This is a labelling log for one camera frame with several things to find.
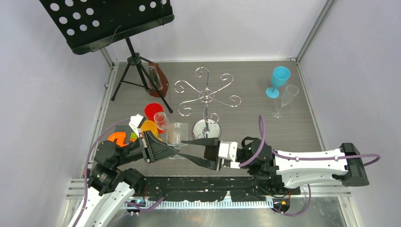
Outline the chrome wine glass rack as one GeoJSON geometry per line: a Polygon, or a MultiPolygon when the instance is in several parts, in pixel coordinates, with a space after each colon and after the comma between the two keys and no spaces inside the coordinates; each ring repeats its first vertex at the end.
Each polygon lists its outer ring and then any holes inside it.
{"type": "Polygon", "coordinates": [[[201,89],[195,88],[193,85],[191,85],[189,82],[186,80],[179,80],[175,82],[174,84],[174,91],[178,94],[182,94],[185,92],[185,88],[183,87],[183,84],[186,84],[189,86],[192,90],[197,92],[198,97],[196,99],[192,100],[187,100],[183,101],[179,104],[178,106],[178,113],[181,116],[188,117],[192,114],[192,109],[188,107],[187,105],[192,102],[197,102],[200,101],[203,103],[203,113],[202,113],[202,118],[198,120],[192,128],[192,136],[194,139],[204,139],[204,138],[220,138],[221,137],[221,127],[218,124],[219,123],[219,115],[217,113],[208,113],[208,107],[209,103],[215,102],[219,103],[224,106],[228,106],[231,108],[238,107],[242,100],[239,96],[237,95],[231,95],[229,99],[233,102],[232,104],[227,104],[221,101],[218,101],[215,98],[216,93],[222,91],[223,89],[227,88],[230,86],[233,81],[234,77],[233,75],[229,73],[224,73],[220,76],[221,81],[227,81],[228,83],[219,88],[218,90],[211,90],[209,88],[209,70],[205,67],[199,67],[195,70],[194,75],[197,78],[202,78],[203,76],[206,77],[206,86],[204,86],[201,89]]]}

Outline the yellow wine glass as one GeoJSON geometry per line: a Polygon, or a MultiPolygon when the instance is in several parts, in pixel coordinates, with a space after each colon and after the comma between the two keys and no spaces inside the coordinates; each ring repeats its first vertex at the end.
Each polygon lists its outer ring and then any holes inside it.
{"type": "Polygon", "coordinates": [[[160,141],[162,140],[159,137],[159,132],[156,124],[153,121],[150,120],[145,120],[144,123],[141,126],[142,131],[151,131],[151,133],[160,141]]]}

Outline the clear ribbed wine glass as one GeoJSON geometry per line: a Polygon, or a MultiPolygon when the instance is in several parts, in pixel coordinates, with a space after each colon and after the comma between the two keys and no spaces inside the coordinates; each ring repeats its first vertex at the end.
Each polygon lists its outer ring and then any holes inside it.
{"type": "Polygon", "coordinates": [[[166,143],[173,148],[180,150],[185,146],[182,140],[188,140],[188,123],[171,122],[167,124],[166,143]]]}

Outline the red wine glass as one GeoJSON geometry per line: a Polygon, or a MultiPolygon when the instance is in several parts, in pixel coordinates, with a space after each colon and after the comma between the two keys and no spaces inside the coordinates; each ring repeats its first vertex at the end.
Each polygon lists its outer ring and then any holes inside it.
{"type": "Polygon", "coordinates": [[[162,105],[158,103],[150,103],[144,109],[144,113],[147,116],[147,118],[153,122],[154,122],[154,114],[157,112],[164,112],[162,105]]]}

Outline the blue wine glass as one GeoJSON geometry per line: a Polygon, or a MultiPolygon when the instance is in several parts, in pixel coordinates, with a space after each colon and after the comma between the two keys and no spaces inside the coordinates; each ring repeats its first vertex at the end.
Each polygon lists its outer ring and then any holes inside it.
{"type": "Polygon", "coordinates": [[[291,76],[291,72],[284,66],[278,66],[273,70],[271,77],[272,86],[266,89],[266,95],[269,98],[277,98],[279,96],[279,87],[286,84],[291,76]]]}

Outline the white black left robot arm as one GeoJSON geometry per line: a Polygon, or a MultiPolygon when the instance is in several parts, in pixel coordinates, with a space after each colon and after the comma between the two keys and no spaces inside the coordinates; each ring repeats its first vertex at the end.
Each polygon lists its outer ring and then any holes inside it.
{"type": "Polygon", "coordinates": [[[179,150],[157,139],[150,131],[121,147],[106,140],[95,155],[96,165],[85,176],[81,208],[69,223],[70,227],[105,227],[131,196],[141,195],[146,187],[145,176],[136,169],[118,167],[144,159],[154,163],[177,155],[179,150]]]}

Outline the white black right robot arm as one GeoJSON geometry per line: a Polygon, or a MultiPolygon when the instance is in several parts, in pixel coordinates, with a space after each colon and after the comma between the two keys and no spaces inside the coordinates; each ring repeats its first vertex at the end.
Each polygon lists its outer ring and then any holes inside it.
{"type": "Polygon", "coordinates": [[[249,175],[268,181],[268,188],[276,194],[306,184],[331,181],[340,181],[348,187],[369,185],[362,156],[352,143],[342,143],[337,149],[321,152],[286,152],[263,144],[258,156],[242,166],[241,163],[256,154],[261,143],[253,137],[246,137],[241,143],[217,138],[197,139],[187,144],[204,146],[204,156],[181,156],[211,170],[246,169],[249,175]]]}

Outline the lime green building brick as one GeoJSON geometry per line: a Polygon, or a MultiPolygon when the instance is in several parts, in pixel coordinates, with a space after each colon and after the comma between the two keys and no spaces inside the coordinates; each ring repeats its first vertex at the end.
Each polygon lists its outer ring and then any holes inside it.
{"type": "Polygon", "coordinates": [[[138,138],[137,134],[135,134],[134,132],[132,132],[130,134],[130,141],[135,141],[138,138]]]}

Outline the grey building baseplate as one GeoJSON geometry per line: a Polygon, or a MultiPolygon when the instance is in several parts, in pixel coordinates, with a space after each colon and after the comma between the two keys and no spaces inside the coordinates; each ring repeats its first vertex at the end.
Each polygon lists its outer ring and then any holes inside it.
{"type": "Polygon", "coordinates": [[[125,132],[125,133],[131,133],[132,129],[128,125],[117,125],[115,127],[115,132],[125,132]]]}

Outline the orange curved toy tube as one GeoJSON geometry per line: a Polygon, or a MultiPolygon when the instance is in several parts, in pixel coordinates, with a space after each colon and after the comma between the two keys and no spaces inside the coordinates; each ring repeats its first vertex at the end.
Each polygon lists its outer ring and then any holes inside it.
{"type": "Polygon", "coordinates": [[[117,144],[120,147],[126,146],[131,142],[135,141],[130,141],[130,134],[131,133],[125,133],[125,132],[114,132],[108,137],[108,140],[117,144]]]}

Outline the brown wooden metronome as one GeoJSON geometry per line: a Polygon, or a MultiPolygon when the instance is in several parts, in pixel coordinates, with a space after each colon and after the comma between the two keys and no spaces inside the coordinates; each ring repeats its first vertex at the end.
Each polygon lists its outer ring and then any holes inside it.
{"type": "Polygon", "coordinates": [[[148,65],[148,73],[157,89],[161,92],[162,97],[165,97],[169,88],[167,77],[157,63],[150,62],[148,65]]]}

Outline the black music stand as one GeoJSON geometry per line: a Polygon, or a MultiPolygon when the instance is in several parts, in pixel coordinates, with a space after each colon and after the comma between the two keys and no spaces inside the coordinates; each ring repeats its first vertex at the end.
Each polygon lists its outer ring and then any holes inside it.
{"type": "Polygon", "coordinates": [[[131,56],[128,71],[135,66],[142,80],[141,87],[162,99],[173,112],[147,70],[143,61],[153,62],[135,52],[130,37],[174,19],[168,0],[42,0],[41,4],[66,39],[74,54],[95,52],[120,40],[125,40],[131,56]]]}

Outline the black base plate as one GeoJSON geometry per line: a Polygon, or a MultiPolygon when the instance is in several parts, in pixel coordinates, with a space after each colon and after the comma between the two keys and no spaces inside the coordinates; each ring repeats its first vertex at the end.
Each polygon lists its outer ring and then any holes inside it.
{"type": "Polygon", "coordinates": [[[134,187],[135,194],[152,201],[222,201],[230,194],[233,201],[262,201],[265,196],[300,195],[300,188],[287,189],[280,177],[252,176],[148,176],[134,187]]]}

